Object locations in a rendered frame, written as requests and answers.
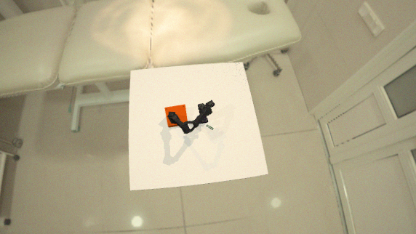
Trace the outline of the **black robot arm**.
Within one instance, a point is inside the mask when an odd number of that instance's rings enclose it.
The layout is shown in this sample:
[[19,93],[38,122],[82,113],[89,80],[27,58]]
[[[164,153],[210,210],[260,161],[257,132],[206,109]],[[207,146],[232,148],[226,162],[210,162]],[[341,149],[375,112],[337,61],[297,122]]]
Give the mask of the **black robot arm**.
[[[199,124],[202,122],[202,120],[212,114],[212,107],[215,106],[214,102],[210,100],[206,103],[206,105],[201,105],[199,111],[201,112],[198,117],[193,121],[186,121],[182,122],[178,115],[175,114],[175,112],[169,112],[168,118],[171,121],[172,124],[177,124],[182,130],[184,134],[188,134],[192,132],[196,127],[199,126]],[[188,124],[193,124],[192,129],[189,128]]]

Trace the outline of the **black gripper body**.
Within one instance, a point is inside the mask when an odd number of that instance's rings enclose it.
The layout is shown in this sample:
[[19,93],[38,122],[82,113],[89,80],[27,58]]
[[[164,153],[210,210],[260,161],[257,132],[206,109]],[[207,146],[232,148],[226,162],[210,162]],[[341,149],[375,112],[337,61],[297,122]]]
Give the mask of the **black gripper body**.
[[[198,104],[198,108],[200,108],[201,105],[204,105],[204,103]],[[204,118],[201,123],[208,123],[208,118]]]

